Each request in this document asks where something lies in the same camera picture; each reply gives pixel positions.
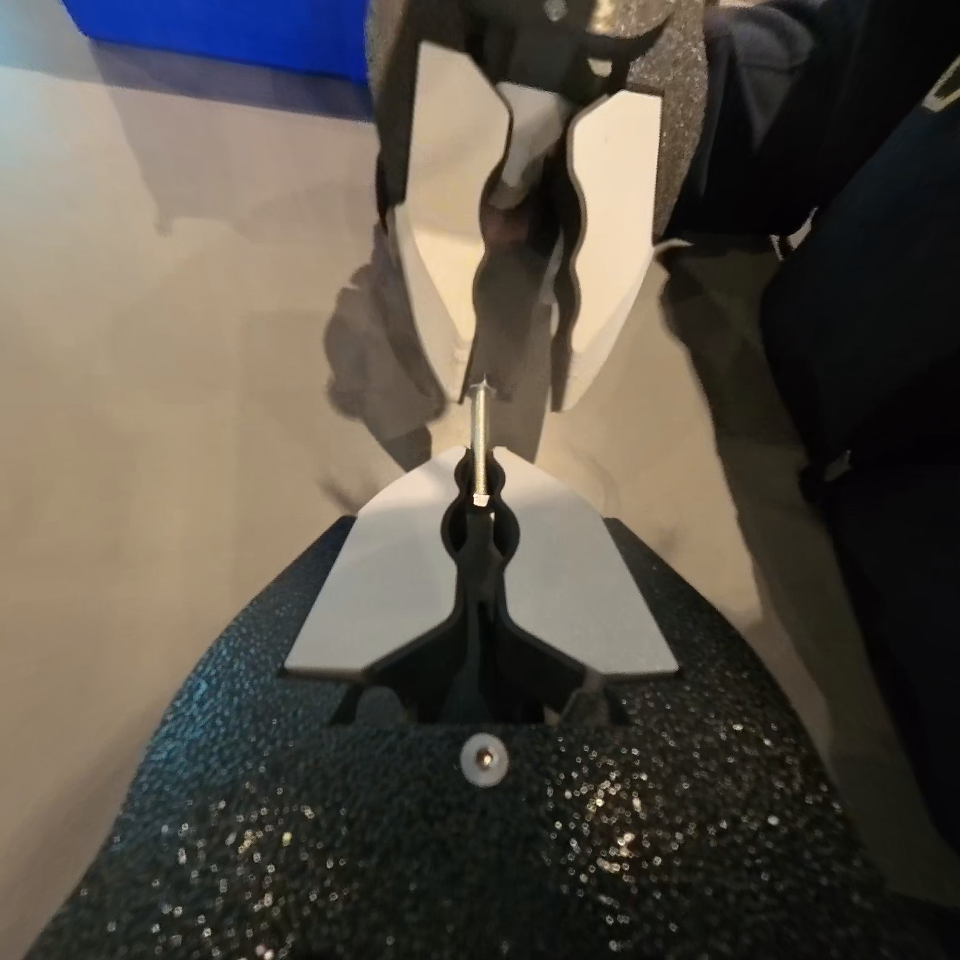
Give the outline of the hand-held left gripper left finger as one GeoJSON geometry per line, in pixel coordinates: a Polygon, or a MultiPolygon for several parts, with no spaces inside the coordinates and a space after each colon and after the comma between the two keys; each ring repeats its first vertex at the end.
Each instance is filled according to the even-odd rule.
{"type": "Polygon", "coordinates": [[[332,724],[480,721],[475,591],[461,558],[473,464],[454,446],[358,512],[283,666],[345,684],[332,724]]]}

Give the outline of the person's dark clothing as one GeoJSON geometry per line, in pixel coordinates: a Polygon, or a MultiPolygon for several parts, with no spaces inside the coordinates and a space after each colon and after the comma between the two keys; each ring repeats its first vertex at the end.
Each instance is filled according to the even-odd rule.
{"type": "Polygon", "coordinates": [[[774,274],[760,332],[834,596],[784,626],[894,887],[958,906],[958,91],[905,116],[774,274]]]}

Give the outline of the blue box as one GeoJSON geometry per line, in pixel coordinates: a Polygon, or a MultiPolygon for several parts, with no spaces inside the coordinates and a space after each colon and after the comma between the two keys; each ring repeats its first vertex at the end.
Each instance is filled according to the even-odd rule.
{"type": "Polygon", "coordinates": [[[90,40],[364,84],[364,1],[64,1],[90,40]]]}

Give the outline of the silver metal bolt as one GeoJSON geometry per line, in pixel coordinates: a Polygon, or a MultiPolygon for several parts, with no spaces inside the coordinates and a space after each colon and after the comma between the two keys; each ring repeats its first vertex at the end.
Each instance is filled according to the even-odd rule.
{"type": "Polygon", "coordinates": [[[479,394],[470,402],[470,449],[472,457],[472,504],[486,509],[490,502],[488,478],[488,435],[490,399],[479,394]]]}

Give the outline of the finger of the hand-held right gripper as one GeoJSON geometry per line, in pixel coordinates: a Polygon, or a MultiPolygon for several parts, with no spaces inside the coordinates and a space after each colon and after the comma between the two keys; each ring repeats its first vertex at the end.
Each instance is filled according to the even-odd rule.
{"type": "Polygon", "coordinates": [[[563,239],[552,404],[582,401],[610,359],[654,254],[663,98],[616,92],[574,116],[565,162],[579,216],[563,239]]]}
{"type": "Polygon", "coordinates": [[[486,257],[481,206],[510,146],[513,116],[465,53],[423,41],[402,203],[391,214],[414,331],[448,402],[462,402],[486,257]]]}

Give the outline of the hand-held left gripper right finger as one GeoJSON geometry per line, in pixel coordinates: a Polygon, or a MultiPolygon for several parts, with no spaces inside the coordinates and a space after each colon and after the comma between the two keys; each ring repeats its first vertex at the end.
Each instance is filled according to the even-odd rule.
{"type": "Polygon", "coordinates": [[[507,448],[486,463],[489,678],[510,722],[626,724],[615,685],[679,664],[604,518],[507,448]]]}

